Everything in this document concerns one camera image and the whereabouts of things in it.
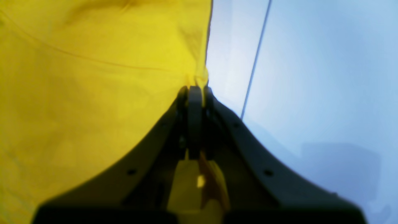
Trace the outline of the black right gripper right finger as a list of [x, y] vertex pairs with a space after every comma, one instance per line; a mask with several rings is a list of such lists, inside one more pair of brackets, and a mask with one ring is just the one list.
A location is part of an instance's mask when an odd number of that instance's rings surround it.
[[223, 176], [216, 194], [224, 224], [365, 224], [358, 206], [288, 168], [209, 87], [195, 88], [195, 156]]

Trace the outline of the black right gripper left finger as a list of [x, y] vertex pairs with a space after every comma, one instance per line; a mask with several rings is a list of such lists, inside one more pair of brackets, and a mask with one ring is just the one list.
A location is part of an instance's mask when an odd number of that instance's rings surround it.
[[177, 224], [167, 211], [175, 168], [187, 145], [189, 100], [183, 87], [148, 134], [122, 159], [41, 205], [33, 224]]

